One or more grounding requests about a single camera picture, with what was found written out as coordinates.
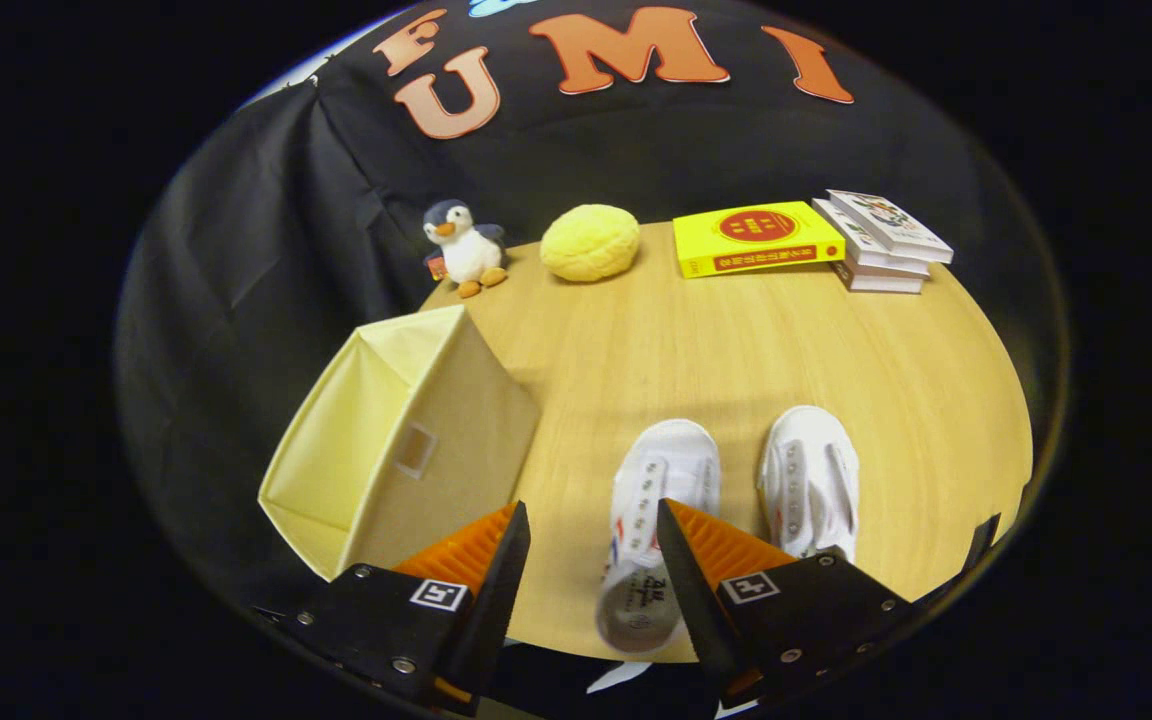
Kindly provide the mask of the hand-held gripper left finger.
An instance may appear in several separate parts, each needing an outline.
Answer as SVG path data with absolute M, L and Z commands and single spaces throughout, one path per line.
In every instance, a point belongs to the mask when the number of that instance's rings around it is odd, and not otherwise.
M 329 669 L 420 714 L 473 717 L 492 682 L 526 556 L 507 503 L 393 568 L 357 562 L 287 611 L 257 615 Z

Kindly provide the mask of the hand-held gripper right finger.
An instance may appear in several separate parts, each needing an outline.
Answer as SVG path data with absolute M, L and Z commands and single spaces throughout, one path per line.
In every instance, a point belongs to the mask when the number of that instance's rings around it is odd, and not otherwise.
M 655 537 L 695 655 L 726 706 L 778 708 L 914 632 L 922 609 L 835 548 L 795 559 L 664 498 Z

